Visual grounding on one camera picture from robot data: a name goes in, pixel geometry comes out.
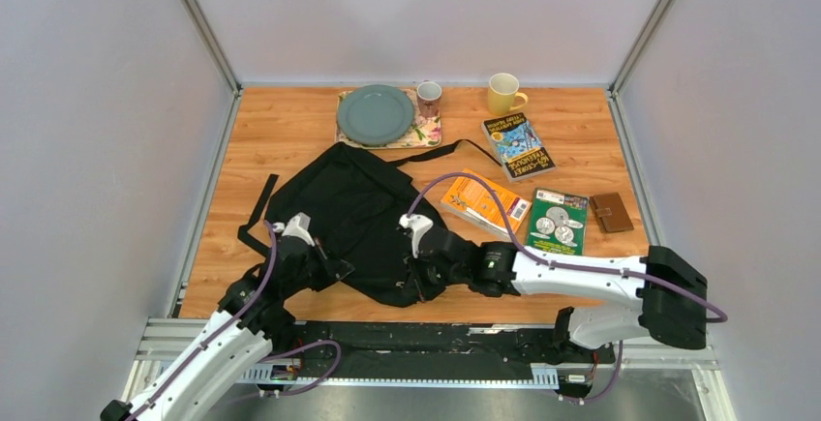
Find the orange paperback book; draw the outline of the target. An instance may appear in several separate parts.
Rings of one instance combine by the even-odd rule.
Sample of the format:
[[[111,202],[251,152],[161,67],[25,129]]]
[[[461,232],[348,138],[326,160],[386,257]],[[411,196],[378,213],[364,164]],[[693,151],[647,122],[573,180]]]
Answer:
[[[441,205],[458,217],[490,232],[502,240],[510,238],[504,219],[508,219],[516,233],[532,207],[532,202],[516,195],[509,189],[490,181],[475,171],[464,168],[463,172],[481,179],[500,200],[500,209],[490,193],[476,180],[457,177],[441,198]]]

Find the black student backpack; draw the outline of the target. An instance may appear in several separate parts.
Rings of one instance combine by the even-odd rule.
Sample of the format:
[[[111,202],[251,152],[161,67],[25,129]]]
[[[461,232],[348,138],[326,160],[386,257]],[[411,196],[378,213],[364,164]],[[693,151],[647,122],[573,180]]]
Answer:
[[[446,229],[440,212],[420,197],[400,167],[359,148],[337,143],[300,170],[279,190],[270,175],[248,223],[237,238],[253,251],[268,247],[250,229],[261,220],[286,222],[297,213],[311,217],[309,232],[355,271],[343,283],[391,307],[408,307],[436,297],[419,297],[416,266],[407,258],[411,242],[399,226],[404,214],[419,214]]]

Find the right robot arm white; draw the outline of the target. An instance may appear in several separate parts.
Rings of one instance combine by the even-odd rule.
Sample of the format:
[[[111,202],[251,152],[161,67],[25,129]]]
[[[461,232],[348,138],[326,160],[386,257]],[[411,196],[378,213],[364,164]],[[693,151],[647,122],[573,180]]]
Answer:
[[[412,266],[424,284],[465,284],[490,297],[559,294],[598,300],[558,312],[552,348],[566,362],[614,341],[651,337],[697,350],[707,343],[708,281],[673,250],[651,246],[644,256],[569,256],[516,242],[475,245],[426,221],[402,225]]]

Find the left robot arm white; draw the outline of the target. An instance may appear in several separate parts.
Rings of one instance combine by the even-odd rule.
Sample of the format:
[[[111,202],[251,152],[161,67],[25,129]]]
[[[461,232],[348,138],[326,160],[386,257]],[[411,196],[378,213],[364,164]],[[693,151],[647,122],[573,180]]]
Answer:
[[[274,239],[266,260],[227,290],[218,309],[173,363],[128,402],[111,401],[103,420],[199,420],[256,364],[303,354],[284,302],[304,288],[322,290],[353,266],[318,239]]]

